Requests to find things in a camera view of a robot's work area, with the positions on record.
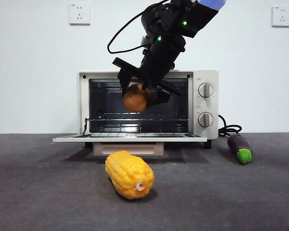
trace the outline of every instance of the oven foot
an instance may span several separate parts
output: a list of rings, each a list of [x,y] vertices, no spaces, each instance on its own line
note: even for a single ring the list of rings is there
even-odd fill
[[[85,148],[92,148],[93,143],[92,142],[85,142]]]
[[[204,142],[205,149],[211,149],[211,147],[212,147],[212,140],[208,140],[207,142]]]

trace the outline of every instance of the oven knob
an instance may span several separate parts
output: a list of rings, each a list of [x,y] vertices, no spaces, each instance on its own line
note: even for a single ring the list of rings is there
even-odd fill
[[[198,123],[204,128],[210,127],[213,123],[213,116],[210,113],[202,113],[198,117]]]
[[[203,98],[208,98],[213,94],[213,86],[210,83],[203,83],[198,88],[198,93]]]

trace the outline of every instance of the white wall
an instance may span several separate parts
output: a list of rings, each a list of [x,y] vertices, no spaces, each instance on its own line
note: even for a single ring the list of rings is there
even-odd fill
[[[117,70],[106,46],[155,0],[85,0],[91,26],[70,26],[70,0],[0,0],[0,133],[77,132],[76,72]],[[271,28],[271,6],[289,0],[228,0],[177,69],[220,72],[220,114],[244,132],[289,131],[289,29]],[[113,49],[138,45],[140,21]],[[142,50],[119,57],[139,66]]]

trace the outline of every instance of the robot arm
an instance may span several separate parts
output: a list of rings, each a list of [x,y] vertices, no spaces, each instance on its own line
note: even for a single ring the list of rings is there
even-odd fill
[[[113,64],[120,67],[118,74],[122,95],[127,91],[131,77],[143,82],[143,90],[148,86],[156,87],[150,99],[150,107],[159,103],[167,103],[171,94],[180,93],[164,76],[174,68],[174,61],[185,51],[185,39],[195,37],[225,4],[226,0],[165,0],[153,4],[142,13],[141,22],[147,33],[143,37],[144,58],[139,68],[116,58]]]

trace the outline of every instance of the toy eggplant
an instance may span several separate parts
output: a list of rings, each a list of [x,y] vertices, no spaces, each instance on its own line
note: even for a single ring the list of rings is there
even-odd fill
[[[228,138],[227,143],[228,147],[236,154],[241,164],[247,164],[252,160],[252,150],[249,142],[244,136],[240,134],[231,135]]]

